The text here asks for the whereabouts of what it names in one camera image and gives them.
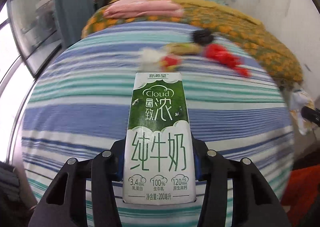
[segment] screw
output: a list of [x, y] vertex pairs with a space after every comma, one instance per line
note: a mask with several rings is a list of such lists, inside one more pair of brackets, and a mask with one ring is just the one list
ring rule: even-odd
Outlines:
[[105, 158], [107, 158], [107, 157], [110, 157], [111, 156], [111, 151], [110, 150], [106, 150], [106, 151], [104, 151], [104, 152], [102, 152], [102, 157], [105, 157]]
[[210, 156], [210, 157], [214, 157], [217, 153], [216, 153], [215, 150], [208, 150], [207, 154], [208, 154], [208, 156]]
[[68, 159], [67, 162], [68, 162], [69, 165], [73, 165], [76, 162], [76, 159], [75, 158], [70, 158], [70, 159]]
[[251, 160], [248, 159], [248, 158], [244, 158], [244, 159], [242, 160], [242, 162], [243, 162], [244, 164], [246, 164], [246, 165], [250, 165], [250, 164], [251, 164]]

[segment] folded pink towel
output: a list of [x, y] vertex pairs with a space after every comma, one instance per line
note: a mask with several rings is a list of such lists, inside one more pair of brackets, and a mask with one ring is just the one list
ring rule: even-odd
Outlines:
[[105, 10], [105, 18], [134, 18], [141, 16], [182, 17], [183, 8], [171, 0], [120, 0]]
[[129, 11], [129, 12], [118, 12], [113, 14], [104, 14], [105, 18], [113, 18], [113, 19], [120, 19], [120, 18], [136, 18], [142, 16], [164, 16], [164, 17], [177, 17], [181, 18], [183, 16], [183, 9], [181, 10], [150, 10], [150, 11]]

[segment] wall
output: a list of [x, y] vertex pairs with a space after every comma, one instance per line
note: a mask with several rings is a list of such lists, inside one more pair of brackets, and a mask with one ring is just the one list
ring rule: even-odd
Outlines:
[[230, 5], [260, 19], [286, 44], [301, 63], [304, 88], [316, 99], [320, 95], [320, 15], [312, 0], [231, 0]]

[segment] window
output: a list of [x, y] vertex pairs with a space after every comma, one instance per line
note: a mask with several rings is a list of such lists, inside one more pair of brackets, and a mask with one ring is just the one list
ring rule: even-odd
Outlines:
[[61, 48], [53, 0], [8, 0], [8, 16], [21, 57], [36, 78]]
[[[0, 22], [7, 20], [6, 6], [0, 12]], [[12, 36], [10, 24], [0, 29], [0, 161], [5, 161], [10, 141], [11, 129], [17, 111], [25, 94], [30, 88], [33, 78], [27, 67], [21, 62], [9, 82], [4, 82], [4, 76], [19, 52]]]

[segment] milk carton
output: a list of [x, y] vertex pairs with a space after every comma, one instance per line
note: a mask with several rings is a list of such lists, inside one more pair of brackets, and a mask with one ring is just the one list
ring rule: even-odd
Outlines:
[[123, 201], [196, 200], [188, 111], [180, 73], [137, 73], [124, 155]]

